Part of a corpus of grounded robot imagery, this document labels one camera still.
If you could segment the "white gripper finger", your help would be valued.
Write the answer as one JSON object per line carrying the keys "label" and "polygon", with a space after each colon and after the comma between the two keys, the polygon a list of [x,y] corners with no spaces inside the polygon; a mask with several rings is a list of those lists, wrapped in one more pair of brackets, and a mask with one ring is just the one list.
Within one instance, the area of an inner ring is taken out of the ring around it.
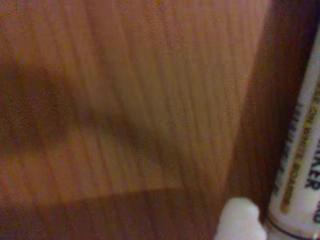
{"label": "white gripper finger", "polygon": [[260,210],[250,199],[234,197],[225,204],[216,229],[216,240],[265,240]]}

